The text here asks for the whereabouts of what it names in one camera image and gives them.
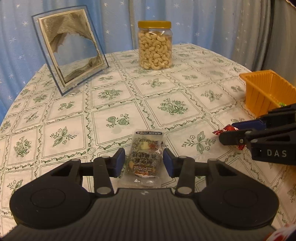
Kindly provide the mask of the yellow green snack packet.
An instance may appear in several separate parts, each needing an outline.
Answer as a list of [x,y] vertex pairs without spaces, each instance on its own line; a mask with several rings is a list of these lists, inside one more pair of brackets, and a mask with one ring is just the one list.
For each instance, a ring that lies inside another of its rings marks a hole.
[[283,102],[279,102],[278,104],[280,105],[280,107],[284,107],[284,106],[286,106],[286,104],[283,103]]

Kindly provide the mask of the dark red candy wrapper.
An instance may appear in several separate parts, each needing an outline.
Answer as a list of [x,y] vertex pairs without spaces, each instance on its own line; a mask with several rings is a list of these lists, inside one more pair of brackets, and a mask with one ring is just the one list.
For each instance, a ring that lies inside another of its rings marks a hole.
[[224,146],[236,146],[238,150],[245,147],[245,133],[248,129],[239,129],[233,125],[227,125],[220,130],[215,130],[213,134],[219,136],[219,142]]

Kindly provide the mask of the clear mixed nuts packet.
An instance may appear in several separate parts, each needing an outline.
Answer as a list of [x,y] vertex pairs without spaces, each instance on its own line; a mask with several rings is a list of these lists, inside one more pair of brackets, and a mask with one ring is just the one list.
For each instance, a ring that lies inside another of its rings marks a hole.
[[163,162],[164,132],[136,130],[127,156],[121,185],[124,188],[159,188]]

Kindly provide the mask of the yellow plastic tray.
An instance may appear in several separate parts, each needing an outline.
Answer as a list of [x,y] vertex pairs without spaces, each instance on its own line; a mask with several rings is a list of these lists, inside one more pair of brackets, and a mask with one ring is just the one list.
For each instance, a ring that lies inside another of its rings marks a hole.
[[295,103],[295,87],[272,70],[241,73],[246,83],[245,105],[255,117],[281,104]]

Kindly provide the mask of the floral white tablecloth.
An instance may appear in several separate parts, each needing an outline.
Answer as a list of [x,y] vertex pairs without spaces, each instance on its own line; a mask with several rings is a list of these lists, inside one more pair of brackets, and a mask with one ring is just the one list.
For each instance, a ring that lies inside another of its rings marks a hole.
[[11,195],[71,158],[90,162],[130,149],[135,130],[161,129],[176,155],[217,158],[271,188],[280,207],[273,226],[295,222],[295,167],[256,162],[223,146],[214,131],[252,119],[244,104],[247,69],[193,44],[173,47],[171,68],[139,66],[135,50],[106,56],[109,68],[61,95],[43,65],[1,124],[1,235],[15,227]]

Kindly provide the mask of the grey curtain with lace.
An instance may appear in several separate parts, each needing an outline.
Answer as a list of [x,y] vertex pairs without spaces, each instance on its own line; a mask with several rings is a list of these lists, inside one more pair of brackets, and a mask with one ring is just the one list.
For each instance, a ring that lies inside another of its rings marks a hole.
[[261,1],[260,36],[252,70],[271,69],[295,85],[295,6],[292,1]]

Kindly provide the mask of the blue star curtain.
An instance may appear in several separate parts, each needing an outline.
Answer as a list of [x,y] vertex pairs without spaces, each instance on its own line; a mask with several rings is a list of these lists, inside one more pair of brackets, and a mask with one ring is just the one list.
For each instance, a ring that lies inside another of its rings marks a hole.
[[171,22],[173,43],[192,43],[251,70],[263,65],[273,1],[1,1],[1,117],[44,64],[32,16],[86,5],[104,52],[136,48],[141,20]]

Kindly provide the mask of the cashew nut jar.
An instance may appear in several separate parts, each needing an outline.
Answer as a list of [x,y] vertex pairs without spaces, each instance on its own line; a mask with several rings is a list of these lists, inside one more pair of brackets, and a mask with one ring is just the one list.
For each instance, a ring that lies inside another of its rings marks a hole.
[[140,66],[148,70],[170,68],[172,65],[172,38],[170,21],[139,21]]

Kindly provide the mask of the sand art picture frame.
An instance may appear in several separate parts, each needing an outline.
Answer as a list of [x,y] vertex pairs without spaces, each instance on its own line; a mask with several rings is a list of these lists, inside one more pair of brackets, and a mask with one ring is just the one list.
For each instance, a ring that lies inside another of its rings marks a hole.
[[45,11],[33,15],[32,21],[61,95],[109,67],[86,5]]

